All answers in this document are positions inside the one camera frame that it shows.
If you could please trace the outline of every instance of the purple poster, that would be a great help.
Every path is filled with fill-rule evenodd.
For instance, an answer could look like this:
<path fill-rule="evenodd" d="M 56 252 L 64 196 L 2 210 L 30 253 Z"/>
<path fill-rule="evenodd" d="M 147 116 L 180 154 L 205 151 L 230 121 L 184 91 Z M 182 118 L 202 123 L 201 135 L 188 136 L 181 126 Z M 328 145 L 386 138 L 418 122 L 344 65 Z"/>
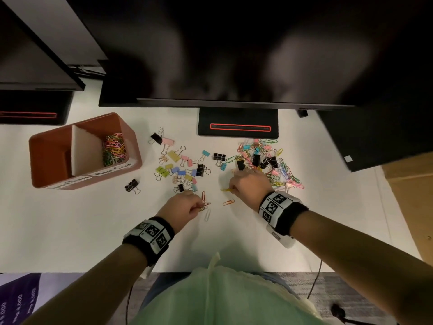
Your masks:
<path fill-rule="evenodd" d="M 32 273 L 0 286 L 0 325 L 19 325 L 35 308 L 40 273 Z"/>

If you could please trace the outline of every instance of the person's left hand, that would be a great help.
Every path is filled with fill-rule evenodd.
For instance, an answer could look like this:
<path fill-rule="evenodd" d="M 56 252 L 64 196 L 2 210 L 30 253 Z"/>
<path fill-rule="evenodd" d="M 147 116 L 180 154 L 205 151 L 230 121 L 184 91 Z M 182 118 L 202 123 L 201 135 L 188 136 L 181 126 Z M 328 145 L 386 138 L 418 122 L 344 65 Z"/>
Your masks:
<path fill-rule="evenodd" d="M 155 216 L 167 221 L 177 234 L 190 220 L 197 217 L 202 206 L 201 197 L 187 190 L 171 197 Z"/>

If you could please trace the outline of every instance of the white table surface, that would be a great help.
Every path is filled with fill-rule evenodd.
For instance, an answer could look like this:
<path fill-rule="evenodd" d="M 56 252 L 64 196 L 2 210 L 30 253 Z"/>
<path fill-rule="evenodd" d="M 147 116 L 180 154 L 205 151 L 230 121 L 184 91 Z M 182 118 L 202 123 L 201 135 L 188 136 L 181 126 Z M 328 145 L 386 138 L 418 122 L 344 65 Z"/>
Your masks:
<path fill-rule="evenodd" d="M 235 155 L 242 141 L 198 136 L 194 108 L 98 107 L 101 83 L 85 83 L 86 90 L 74 96 L 68 124 L 116 112 L 137 135 L 143 167 L 74 191 L 36 189 L 31 184 L 28 140 L 54 127 L 0 125 L 0 272 L 85 272 L 113 251 L 129 229 L 154 216 L 174 194 L 171 177 L 156 181 L 154 176 L 162 147 L 148 140 L 160 126 L 165 137 L 175 140 L 174 149 L 186 146 L 184 155 L 193 159 L 200 158 L 203 149 Z M 318 213 L 419 257 L 383 174 L 377 169 L 350 173 L 315 112 L 300 119 L 293 110 L 279 110 L 279 136 L 281 156 L 305 185 L 303 190 L 291 189 L 291 194 Z M 220 191 L 227 187 L 234 163 L 224 172 L 210 157 L 203 163 L 212 173 L 198 178 L 197 186 L 212 203 L 209 221 L 204 221 L 205 212 L 191 221 L 154 271 L 206 267 L 218 251 L 220 264 L 239 270 L 317 271 L 319 259 L 304 246 L 297 242 L 285 249 L 266 231 L 264 220 Z M 124 189 L 134 178 L 140 182 L 139 195 Z M 232 198 L 234 204 L 222 205 Z M 322 270 L 331 269 L 325 265 Z"/>

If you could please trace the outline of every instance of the cardboard box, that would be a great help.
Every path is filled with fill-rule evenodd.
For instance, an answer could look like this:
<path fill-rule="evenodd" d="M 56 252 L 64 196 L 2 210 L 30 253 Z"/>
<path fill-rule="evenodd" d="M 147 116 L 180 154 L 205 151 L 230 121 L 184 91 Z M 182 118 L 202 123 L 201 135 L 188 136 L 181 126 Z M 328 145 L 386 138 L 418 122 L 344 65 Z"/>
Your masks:
<path fill-rule="evenodd" d="M 433 266 L 433 153 L 382 168 L 421 257 Z"/>
<path fill-rule="evenodd" d="M 94 134 L 102 141 L 106 140 L 106 136 L 122 133 L 127 157 L 122 163 L 73 176 L 71 166 L 72 125 Z M 32 184 L 36 188 L 78 189 L 137 170 L 142 166 L 135 132 L 116 113 L 35 134 L 30 137 L 29 148 Z"/>

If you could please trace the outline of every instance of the red trim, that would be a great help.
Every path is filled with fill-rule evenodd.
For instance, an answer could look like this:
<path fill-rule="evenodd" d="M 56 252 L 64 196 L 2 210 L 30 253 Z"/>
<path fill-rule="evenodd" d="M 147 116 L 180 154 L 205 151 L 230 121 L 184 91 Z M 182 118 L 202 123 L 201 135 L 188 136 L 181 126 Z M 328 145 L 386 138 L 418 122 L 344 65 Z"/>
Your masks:
<path fill-rule="evenodd" d="M 220 128 L 213 128 L 212 125 L 231 125 L 231 126 L 262 126 L 264 128 L 268 128 L 269 130 L 248 130 L 248 129 L 220 129 Z M 211 123 L 209 125 L 209 128 L 211 130 L 231 130 L 231 131 L 256 131 L 256 132 L 271 132 L 272 128 L 269 125 L 248 125 L 248 124 L 223 124 L 223 123 Z"/>
<path fill-rule="evenodd" d="M 54 116 L 24 116 L 28 114 L 43 114 L 43 115 L 54 115 Z M 49 112 L 3 112 L 0 110 L 0 117 L 10 117 L 10 118 L 24 118 L 24 119 L 56 119 L 57 113 Z"/>

